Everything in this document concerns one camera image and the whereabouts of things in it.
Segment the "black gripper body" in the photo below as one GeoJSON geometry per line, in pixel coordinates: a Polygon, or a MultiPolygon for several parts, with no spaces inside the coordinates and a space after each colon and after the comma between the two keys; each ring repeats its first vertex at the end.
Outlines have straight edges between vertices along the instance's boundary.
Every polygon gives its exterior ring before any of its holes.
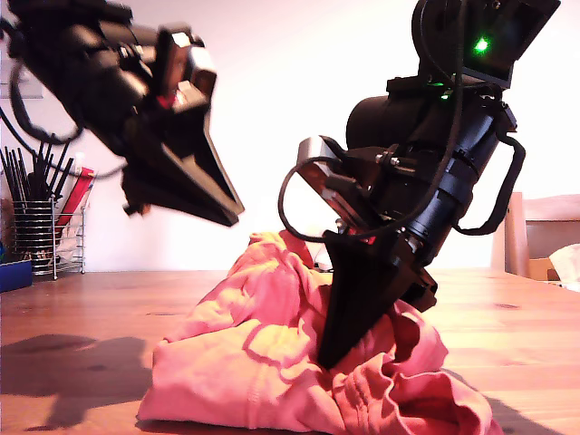
{"type": "Polygon", "coordinates": [[[341,235],[347,241],[357,242],[360,249],[371,249],[374,254],[398,252],[402,264],[391,288],[401,292],[396,300],[401,299],[421,312],[436,304],[438,285],[425,267],[439,252],[438,206],[439,195],[434,194],[424,211],[402,227],[381,231],[374,238],[357,239],[341,235]]]}

